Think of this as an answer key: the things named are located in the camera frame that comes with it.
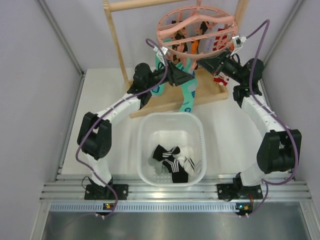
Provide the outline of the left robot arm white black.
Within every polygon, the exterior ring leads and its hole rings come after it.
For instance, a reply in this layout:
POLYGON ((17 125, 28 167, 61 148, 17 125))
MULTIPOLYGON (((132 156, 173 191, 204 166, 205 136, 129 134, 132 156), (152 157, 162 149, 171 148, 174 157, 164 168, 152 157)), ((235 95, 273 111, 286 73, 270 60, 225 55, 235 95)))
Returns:
POLYGON ((113 178, 108 164, 102 161, 112 146, 112 128, 147 105, 155 87, 164 83, 177 87, 194 78, 191 70, 177 67, 168 60, 156 70, 151 70, 147 63, 139 63, 134 69, 132 84, 123 97, 98 113, 87 112, 83 116, 75 158, 90 169, 90 181, 96 186, 97 195, 107 199, 113 194, 113 178))

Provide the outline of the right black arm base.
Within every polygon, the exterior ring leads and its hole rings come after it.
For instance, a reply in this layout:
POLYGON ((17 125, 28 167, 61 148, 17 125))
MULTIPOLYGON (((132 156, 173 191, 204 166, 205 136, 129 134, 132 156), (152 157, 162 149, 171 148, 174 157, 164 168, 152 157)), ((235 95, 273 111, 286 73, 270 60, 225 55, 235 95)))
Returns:
POLYGON ((218 199, 226 202, 232 200, 262 200, 264 197, 260 185, 245 186, 238 189, 232 183, 220 183, 216 187, 218 199))

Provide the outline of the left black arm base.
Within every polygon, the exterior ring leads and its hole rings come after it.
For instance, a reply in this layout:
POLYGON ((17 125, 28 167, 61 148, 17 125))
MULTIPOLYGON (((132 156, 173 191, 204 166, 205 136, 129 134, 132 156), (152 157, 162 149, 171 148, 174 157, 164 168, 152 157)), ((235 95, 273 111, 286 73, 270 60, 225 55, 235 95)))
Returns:
MULTIPOLYGON (((111 188, 115 191, 118 200, 127 200, 129 186, 127 184, 113 184, 111 188)), ((85 200, 115 200, 115 194, 108 188, 99 185, 88 184, 85 188, 85 200)))

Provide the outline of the black sock white stripes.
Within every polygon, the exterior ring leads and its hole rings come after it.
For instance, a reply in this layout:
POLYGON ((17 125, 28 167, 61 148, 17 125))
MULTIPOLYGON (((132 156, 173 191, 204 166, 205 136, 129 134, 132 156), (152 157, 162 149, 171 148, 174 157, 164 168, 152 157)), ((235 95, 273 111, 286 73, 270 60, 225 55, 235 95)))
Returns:
POLYGON ((181 150, 178 146, 173 147, 170 150, 166 150, 163 146, 158 144, 155 150, 153 151, 152 158, 158 161, 163 161, 163 160, 173 161, 175 159, 174 155, 178 155, 180 152, 181 150))

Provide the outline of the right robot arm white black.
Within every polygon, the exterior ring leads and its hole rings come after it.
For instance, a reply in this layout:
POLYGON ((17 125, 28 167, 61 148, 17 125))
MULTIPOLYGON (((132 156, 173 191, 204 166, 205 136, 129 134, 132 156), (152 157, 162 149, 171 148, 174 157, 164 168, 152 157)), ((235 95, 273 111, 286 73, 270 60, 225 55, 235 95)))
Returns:
POLYGON ((262 136, 255 163, 233 178, 234 194, 246 198, 269 174, 295 170, 299 164, 302 134, 297 129, 289 129, 265 102, 258 86, 264 63, 252 58, 241 65, 227 49, 220 55, 199 59, 197 64, 213 76, 223 73, 238 83, 233 88, 233 99, 262 136))

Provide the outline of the pink round clip hanger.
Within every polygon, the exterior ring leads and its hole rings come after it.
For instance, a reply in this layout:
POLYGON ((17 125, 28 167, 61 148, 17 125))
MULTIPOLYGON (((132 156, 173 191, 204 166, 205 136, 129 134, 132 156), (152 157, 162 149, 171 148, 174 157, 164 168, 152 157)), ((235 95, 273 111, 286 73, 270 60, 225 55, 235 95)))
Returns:
POLYGON ((233 44, 238 33, 234 15, 198 0, 164 15, 156 27, 160 46, 175 65, 196 67, 196 60, 218 55, 233 44))

